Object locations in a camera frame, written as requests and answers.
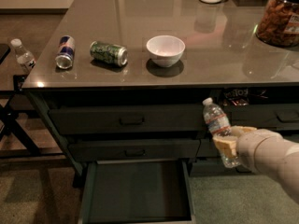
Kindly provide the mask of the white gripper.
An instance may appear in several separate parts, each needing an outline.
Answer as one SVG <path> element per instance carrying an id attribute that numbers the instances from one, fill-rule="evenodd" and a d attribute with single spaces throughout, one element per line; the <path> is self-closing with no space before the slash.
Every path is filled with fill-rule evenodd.
<path id="1" fill-rule="evenodd" d="M 253 173 L 276 172 L 278 158 L 282 155 L 283 137 L 279 133 L 265 129 L 256 130 L 250 126 L 233 126 L 232 135 L 213 137 L 219 152 L 227 158 L 236 158 L 238 153 L 241 164 Z"/>

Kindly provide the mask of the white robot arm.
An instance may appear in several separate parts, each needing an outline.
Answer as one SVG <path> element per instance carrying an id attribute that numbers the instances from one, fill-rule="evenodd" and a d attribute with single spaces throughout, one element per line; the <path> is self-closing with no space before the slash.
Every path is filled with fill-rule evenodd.
<path id="1" fill-rule="evenodd" d="M 299 144 L 281 134 L 254 127 L 233 126 L 228 136 L 215 135 L 216 148 L 255 174 L 278 182 L 299 203 Z"/>

